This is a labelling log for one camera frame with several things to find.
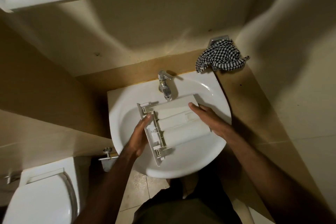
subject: hand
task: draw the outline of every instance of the hand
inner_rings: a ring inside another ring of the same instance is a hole
[[[145,118],[140,120],[139,123],[136,125],[127,145],[125,146],[132,153],[135,153],[136,157],[140,157],[140,155],[144,151],[146,144],[148,143],[145,133],[145,127],[149,124],[151,120],[152,116],[150,114],[147,114]]]
[[[188,105],[217,136],[224,137],[225,131],[232,129],[232,127],[222,120],[210,107],[201,104],[199,104],[198,107],[191,102]]]

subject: tile floor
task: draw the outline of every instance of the tile floor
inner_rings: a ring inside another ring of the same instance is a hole
[[[193,192],[196,187],[197,180],[197,173],[182,178],[184,198]],[[117,221],[115,223],[131,224],[136,210],[149,198],[154,197],[161,189],[166,188],[169,188],[169,185],[165,179],[148,177],[132,170],[126,185]],[[243,203],[233,204],[233,206],[242,220],[243,218],[249,220],[243,221],[243,224],[254,224],[253,220],[250,218],[250,212],[246,211],[248,208]]]

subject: faucet handle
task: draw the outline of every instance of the faucet handle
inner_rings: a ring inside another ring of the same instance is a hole
[[[169,79],[169,80],[174,79],[174,77],[170,75],[169,73],[167,73],[165,70],[160,70],[157,75],[160,81],[164,81],[165,79]]]

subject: toilet seat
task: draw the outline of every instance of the toilet seat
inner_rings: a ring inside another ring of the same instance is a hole
[[[3,224],[70,224],[77,216],[75,192],[65,173],[20,186],[8,206]]]

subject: white toilet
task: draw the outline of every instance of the white toilet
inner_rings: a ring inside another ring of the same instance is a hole
[[[84,206],[90,157],[70,157],[22,171],[3,224],[70,224]]]

